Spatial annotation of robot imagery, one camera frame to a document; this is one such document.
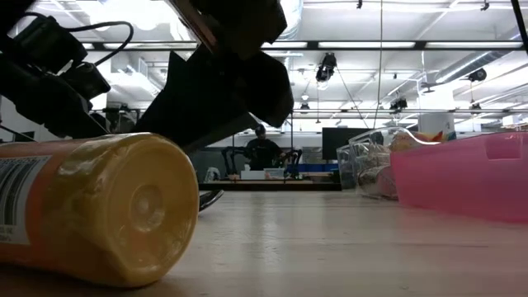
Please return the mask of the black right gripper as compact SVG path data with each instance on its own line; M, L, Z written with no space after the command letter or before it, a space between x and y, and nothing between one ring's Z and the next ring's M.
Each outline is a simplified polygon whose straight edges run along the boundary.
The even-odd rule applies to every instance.
M177 12L207 49L170 53L165 86L135 130L193 152L258 121L282 126L294 106L288 71L261 52L287 27L280 0L177 0Z

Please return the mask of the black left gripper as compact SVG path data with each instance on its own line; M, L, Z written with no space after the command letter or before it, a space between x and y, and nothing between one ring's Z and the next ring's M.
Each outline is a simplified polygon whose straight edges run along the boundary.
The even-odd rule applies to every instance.
M56 136L85 139L107 133L87 113L87 100L62 78L38 73L5 54L0 54L0 95Z

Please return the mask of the orange spice bottle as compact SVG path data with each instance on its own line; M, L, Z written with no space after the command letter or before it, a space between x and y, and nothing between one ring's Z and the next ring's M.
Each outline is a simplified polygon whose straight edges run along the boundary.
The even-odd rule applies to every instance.
M186 251L199 199L190 159L157 134L0 144L0 263L148 285Z

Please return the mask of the orange red ramen packet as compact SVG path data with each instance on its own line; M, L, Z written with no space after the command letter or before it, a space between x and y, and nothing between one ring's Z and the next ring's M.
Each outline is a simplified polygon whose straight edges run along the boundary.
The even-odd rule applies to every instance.
M389 149L392 152L404 151L422 146L424 143L441 142L443 133L425 134L421 132L403 132L399 131L393 137Z

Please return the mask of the person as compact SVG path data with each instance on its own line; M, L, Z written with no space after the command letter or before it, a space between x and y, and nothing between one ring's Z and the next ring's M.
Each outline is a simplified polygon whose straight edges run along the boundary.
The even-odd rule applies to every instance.
M247 158L252 171L263 171L273 168L276 158L283 158L285 152L272 140L266 137L266 128L260 124L255 129L256 138L247 143Z

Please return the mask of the background table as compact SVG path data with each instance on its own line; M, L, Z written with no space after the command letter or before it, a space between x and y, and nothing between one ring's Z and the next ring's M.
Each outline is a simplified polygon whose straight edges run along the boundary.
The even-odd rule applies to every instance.
M201 191L341 191L339 183L317 183L297 180L238 180L200 183Z

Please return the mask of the black monitor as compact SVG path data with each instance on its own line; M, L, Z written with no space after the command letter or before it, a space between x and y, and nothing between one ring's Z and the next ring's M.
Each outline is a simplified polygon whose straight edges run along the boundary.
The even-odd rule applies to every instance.
M374 144L383 144L384 136L381 132L374 132L368 128L323 128L323 160L337 160L337 149L349 144L349 140L367 133L366 138Z

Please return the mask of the clear plastic bin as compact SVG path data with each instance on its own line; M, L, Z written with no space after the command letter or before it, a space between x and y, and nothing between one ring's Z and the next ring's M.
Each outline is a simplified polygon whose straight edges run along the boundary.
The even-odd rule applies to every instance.
M370 139L367 139L367 133L360 134L349 140L349 144L337 149L338 167L341 178L341 186L343 190L353 190L359 196L358 175L361 171L378 166L390 166L390 157L392 152L389 149L393 137L399 131L416 132L402 127L388 127L373 130L374 132L381 132L384 136L383 144L374 144ZM423 145L434 145L439 142L424 143Z

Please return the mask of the pink plastic tray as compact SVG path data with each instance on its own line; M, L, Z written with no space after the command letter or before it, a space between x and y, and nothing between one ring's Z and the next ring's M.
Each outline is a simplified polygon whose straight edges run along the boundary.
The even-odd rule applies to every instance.
M528 224L528 132L423 145L390 162L403 205Z

